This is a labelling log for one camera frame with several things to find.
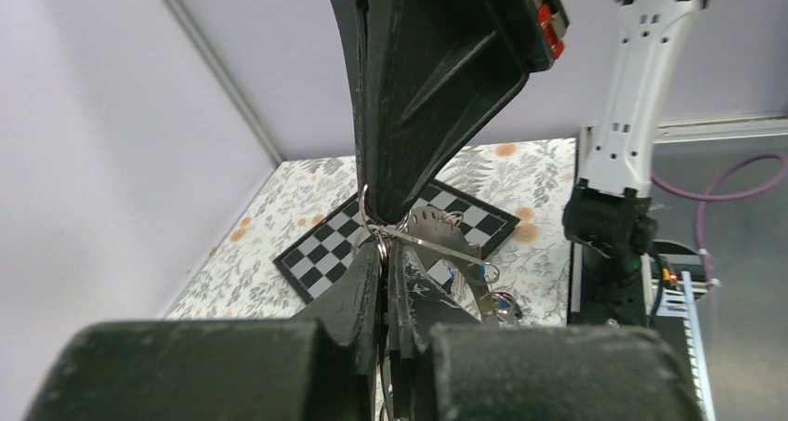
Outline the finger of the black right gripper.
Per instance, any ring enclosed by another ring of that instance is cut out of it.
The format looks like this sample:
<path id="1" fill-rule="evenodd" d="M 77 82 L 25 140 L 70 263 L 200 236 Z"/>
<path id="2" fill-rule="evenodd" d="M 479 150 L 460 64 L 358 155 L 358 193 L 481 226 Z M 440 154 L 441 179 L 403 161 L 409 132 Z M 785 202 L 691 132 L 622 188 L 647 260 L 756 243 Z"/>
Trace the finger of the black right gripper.
<path id="1" fill-rule="evenodd" d="M 347 69 L 358 184 L 376 224 L 403 220 L 427 183 L 550 69 L 561 0 L 330 0 Z"/>

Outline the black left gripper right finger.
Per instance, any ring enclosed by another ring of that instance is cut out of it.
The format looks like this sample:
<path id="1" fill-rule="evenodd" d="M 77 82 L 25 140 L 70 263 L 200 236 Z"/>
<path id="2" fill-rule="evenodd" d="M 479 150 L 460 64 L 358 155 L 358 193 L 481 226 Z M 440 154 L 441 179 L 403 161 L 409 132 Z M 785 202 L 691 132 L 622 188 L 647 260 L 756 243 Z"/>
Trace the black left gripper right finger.
<path id="1" fill-rule="evenodd" d="M 689 372 L 644 328 L 495 326 L 389 247 L 388 413 L 406 420 L 702 420 Z"/>

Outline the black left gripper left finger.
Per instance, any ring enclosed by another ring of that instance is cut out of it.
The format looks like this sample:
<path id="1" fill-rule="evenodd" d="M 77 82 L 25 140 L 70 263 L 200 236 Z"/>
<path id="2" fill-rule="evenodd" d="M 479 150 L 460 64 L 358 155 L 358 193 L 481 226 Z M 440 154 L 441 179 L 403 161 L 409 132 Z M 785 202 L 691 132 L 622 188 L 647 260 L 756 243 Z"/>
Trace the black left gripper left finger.
<path id="1" fill-rule="evenodd" d="M 381 259 L 289 319 L 103 322 L 53 363 L 30 420 L 369 420 Z"/>

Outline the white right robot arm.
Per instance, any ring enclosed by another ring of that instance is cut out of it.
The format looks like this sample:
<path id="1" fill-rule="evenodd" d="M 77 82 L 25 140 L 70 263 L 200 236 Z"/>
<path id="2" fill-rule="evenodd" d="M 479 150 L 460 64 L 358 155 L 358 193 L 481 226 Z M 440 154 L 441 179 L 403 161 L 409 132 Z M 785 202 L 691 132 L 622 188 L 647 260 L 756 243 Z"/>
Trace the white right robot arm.
<path id="1" fill-rule="evenodd" d="M 579 156 L 562 226 L 568 320 L 649 326 L 663 286 L 649 216 L 657 120 L 709 0 L 616 0 L 606 111 Z M 424 244 L 412 205 L 438 172 L 564 49 L 561 0 L 330 0 L 353 110 L 360 209 L 381 243 Z"/>

